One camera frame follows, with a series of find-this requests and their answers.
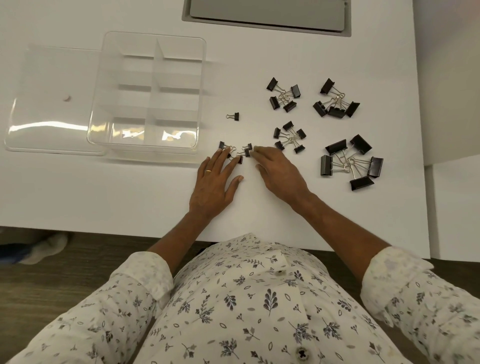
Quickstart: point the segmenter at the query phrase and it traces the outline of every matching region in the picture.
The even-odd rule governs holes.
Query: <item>sleeve cuff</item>
[[[137,280],[156,301],[162,300],[173,289],[173,277],[167,262],[152,252],[133,253],[113,271],[110,279],[127,275]]]
[[[419,272],[433,265],[407,250],[389,246],[370,262],[362,280],[360,297],[375,318],[391,324],[385,307]]]

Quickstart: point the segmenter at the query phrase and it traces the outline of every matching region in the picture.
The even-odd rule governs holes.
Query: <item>rolled-up sleeve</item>
[[[363,277],[363,303],[375,318],[398,326],[431,362],[477,363],[480,300],[432,268],[403,249],[382,250]]]
[[[47,325],[9,363],[126,363],[172,288],[163,258],[134,253],[107,283]]]

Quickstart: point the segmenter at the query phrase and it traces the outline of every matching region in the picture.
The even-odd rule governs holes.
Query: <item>finger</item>
[[[225,168],[223,169],[223,172],[221,173],[222,176],[225,176],[225,181],[230,177],[232,174],[233,170],[237,166],[238,162],[240,160],[240,157],[235,157],[232,159],[230,163],[228,163]]]
[[[208,170],[211,172],[213,170],[213,166],[215,165],[216,160],[218,159],[220,154],[222,154],[222,152],[223,152],[223,149],[217,149],[217,151],[210,158],[210,161],[207,164],[207,168],[206,168],[205,172],[208,171]]]
[[[218,156],[218,159],[215,161],[215,164],[213,165],[213,168],[212,168],[212,173],[215,173],[215,175],[220,174],[223,168],[223,164],[225,163],[225,160],[227,160],[229,154],[230,154],[230,147],[226,147],[223,150],[222,154],[220,154]]]
[[[263,178],[263,180],[264,180],[264,182],[265,182],[265,186],[266,186],[268,189],[270,189],[270,179],[269,179],[269,177],[268,177],[268,173],[267,173],[266,169],[263,168],[263,166],[262,166],[261,164],[257,164],[257,165],[255,166],[255,168],[257,168],[258,171],[260,172],[260,175],[262,176],[262,178]]]
[[[202,162],[202,164],[200,165],[200,167],[198,168],[198,171],[197,171],[197,183],[199,180],[201,180],[204,175],[205,175],[205,169],[207,168],[207,164],[208,162],[210,161],[210,157],[207,157],[205,158],[205,160]]]
[[[228,186],[228,189],[225,192],[225,202],[227,204],[231,204],[231,202],[233,201],[233,196],[235,196],[235,192],[242,180],[243,176],[237,176],[232,180],[232,182],[230,182],[230,186]]]
[[[260,163],[262,166],[264,166],[265,168],[268,166],[269,163],[271,163],[272,161],[269,160],[267,157],[265,157],[263,154],[260,154],[259,152],[255,152],[254,150],[252,150],[250,152],[250,155],[255,158],[255,160]]]
[[[267,157],[269,160],[275,160],[278,157],[279,153],[283,155],[282,152],[278,150],[278,148],[273,148],[272,146],[255,146],[253,150],[257,153],[260,153]]]

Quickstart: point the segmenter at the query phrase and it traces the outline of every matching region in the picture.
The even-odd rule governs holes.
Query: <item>floral print shirt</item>
[[[374,317],[433,363],[479,362],[479,300],[431,268],[403,249],[377,254],[361,293],[372,317],[310,253],[253,234],[174,279],[160,256],[134,253],[10,364],[409,363]]]

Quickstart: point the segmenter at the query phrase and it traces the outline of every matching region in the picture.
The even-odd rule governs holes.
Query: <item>person's right hand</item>
[[[265,186],[275,196],[296,209],[311,195],[307,183],[285,155],[271,146],[255,146],[250,155],[259,162],[256,168]]]

